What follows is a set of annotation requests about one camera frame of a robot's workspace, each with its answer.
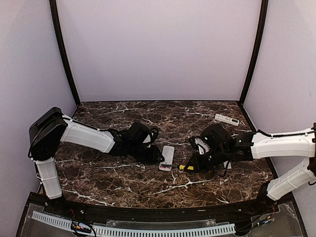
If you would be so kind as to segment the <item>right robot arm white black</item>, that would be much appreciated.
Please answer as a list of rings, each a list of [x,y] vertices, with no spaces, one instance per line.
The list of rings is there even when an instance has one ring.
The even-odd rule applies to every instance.
[[[212,124],[199,136],[190,138],[195,150],[189,162],[180,168],[191,172],[208,172],[216,166],[268,157],[303,157],[282,176],[264,183],[253,201],[252,210],[263,214],[271,203],[304,184],[316,183],[316,128],[284,134],[261,130],[232,137],[220,124]]]

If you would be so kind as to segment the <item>white remote control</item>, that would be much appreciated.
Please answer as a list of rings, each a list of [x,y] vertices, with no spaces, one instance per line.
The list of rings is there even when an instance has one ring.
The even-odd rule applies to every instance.
[[[239,126],[239,120],[235,119],[235,118],[231,118],[231,117],[227,117],[221,114],[216,114],[215,115],[215,120],[217,121],[221,121],[230,125],[234,125],[234,126]]]

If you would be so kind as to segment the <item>yellow handle screwdriver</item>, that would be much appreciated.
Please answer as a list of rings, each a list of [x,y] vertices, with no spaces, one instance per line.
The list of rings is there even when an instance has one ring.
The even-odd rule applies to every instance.
[[[185,165],[174,165],[173,167],[176,167],[179,170],[194,170],[193,166],[186,167]]]

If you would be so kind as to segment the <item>grey remote control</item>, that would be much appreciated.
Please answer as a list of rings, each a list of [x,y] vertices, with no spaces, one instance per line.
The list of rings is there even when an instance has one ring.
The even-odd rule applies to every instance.
[[[174,157],[175,148],[173,146],[164,146],[162,149],[162,154],[165,158],[164,162],[160,162],[159,167],[161,165],[171,166],[173,164],[173,157]]]

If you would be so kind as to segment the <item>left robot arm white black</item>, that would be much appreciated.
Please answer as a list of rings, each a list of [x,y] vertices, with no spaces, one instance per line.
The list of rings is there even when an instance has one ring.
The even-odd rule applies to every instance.
[[[29,129],[30,148],[28,157],[34,161],[50,207],[59,215],[66,215],[70,205],[63,195],[55,166],[55,154],[60,143],[73,143],[98,150],[116,157],[130,156],[143,164],[156,164],[165,160],[154,145],[158,129],[149,129],[134,122],[128,129],[99,129],[64,115],[53,107]]]

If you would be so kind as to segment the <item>grey battery cover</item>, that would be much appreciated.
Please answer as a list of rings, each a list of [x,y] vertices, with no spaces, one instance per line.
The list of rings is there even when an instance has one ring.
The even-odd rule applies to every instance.
[[[223,166],[224,166],[225,168],[227,168],[227,169],[232,169],[232,165],[231,165],[231,163],[230,163],[229,161],[224,162],[224,163],[223,163]]]

